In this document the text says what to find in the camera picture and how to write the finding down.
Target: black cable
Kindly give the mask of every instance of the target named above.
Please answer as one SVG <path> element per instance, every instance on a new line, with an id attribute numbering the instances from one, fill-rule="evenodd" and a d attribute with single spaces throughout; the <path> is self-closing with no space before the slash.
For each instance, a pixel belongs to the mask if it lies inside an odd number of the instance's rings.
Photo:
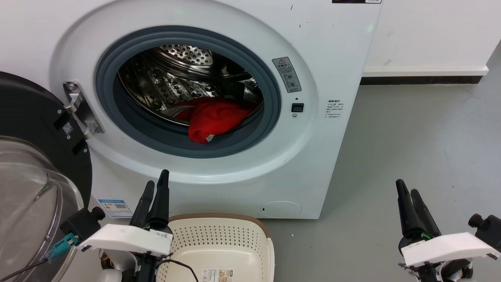
<path id="1" fill-rule="evenodd" d="M 0 279 L 0 282 L 7 281 L 7 280 L 9 280 L 12 277 L 17 276 L 17 275 L 19 275 L 19 274 L 21 274 L 21 273 L 23 273 L 23 272 L 25 272 L 27 270 L 30 270 L 30 269 L 32 269 L 35 266 L 39 266 L 40 264 L 42 264 L 44 262 L 47 262 L 47 261 L 49 261 L 49 259 L 48 258 L 44 258 L 44 259 L 42 259 L 42 260 L 40 260 L 38 262 L 30 264 L 29 266 L 26 266 L 25 268 L 23 268 L 21 270 L 18 270 L 18 271 L 14 272 L 14 273 L 12 273 L 10 275 L 5 276 L 4 278 Z"/>
<path id="2" fill-rule="evenodd" d="M 195 272 L 193 271 L 193 269 L 192 269 L 189 265 L 184 264 L 184 263 L 182 263 L 182 262 L 180 262 L 180 261 L 177 261 L 177 260 L 174 260 L 174 259 L 164 259 L 163 261 L 161 261 L 161 262 L 160 262 L 160 265 L 162 265 L 162 264 L 163 264 L 163 263 L 165 263 L 165 262 L 173 262 L 173 263 L 175 263 L 175 264 L 178 264 L 178 265 L 180 265 L 180 266 L 184 266 L 185 268 L 187 268 L 187 269 L 191 270 L 191 273 L 193 274 L 193 277 L 195 277 L 195 281 L 196 281 L 196 282 L 198 282 L 198 278 L 196 277 Z"/>

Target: washing machine door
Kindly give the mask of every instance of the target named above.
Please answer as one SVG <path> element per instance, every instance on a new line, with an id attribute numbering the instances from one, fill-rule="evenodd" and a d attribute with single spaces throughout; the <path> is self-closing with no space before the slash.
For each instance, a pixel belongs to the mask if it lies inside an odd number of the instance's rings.
<path id="1" fill-rule="evenodd" d="M 40 261 L 91 194 L 89 149 L 44 88 L 0 72 L 0 278 Z M 76 249 L 8 281 L 59 280 Z"/>

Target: gray floor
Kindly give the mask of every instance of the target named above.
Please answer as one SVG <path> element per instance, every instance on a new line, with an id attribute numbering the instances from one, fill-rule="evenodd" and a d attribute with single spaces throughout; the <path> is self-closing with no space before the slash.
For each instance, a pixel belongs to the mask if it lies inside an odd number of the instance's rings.
<path id="1" fill-rule="evenodd" d="M 420 191 L 443 234 L 501 216 L 501 48 L 479 85 L 363 86 L 319 220 L 264 220 L 276 282 L 415 281 L 397 263 L 395 180 Z M 93 281 L 96 252 L 79 254 L 63 281 Z M 500 262 L 474 261 L 479 282 Z"/>

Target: laundry basket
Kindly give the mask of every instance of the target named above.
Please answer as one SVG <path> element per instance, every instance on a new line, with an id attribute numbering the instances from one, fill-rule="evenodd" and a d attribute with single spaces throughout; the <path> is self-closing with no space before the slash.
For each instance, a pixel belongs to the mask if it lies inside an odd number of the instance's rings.
<path id="1" fill-rule="evenodd" d="M 233 214 L 187 214 L 169 219 L 172 259 L 193 268 L 199 282 L 273 282 L 275 253 L 257 219 Z M 191 271 L 162 264 L 158 282 L 195 282 Z"/>

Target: door hinge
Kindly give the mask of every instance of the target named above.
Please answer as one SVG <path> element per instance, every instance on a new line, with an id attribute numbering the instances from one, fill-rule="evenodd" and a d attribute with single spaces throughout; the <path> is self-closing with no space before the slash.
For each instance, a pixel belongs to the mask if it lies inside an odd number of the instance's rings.
<path id="1" fill-rule="evenodd" d="M 78 82 L 66 81 L 63 83 L 63 88 L 70 102 L 65 105 L 65 109 L 77 120 L 85 139 L 91 138 L 95 133 L 104 133 L 104 129 L 85 99 L 85 94 Z"/>

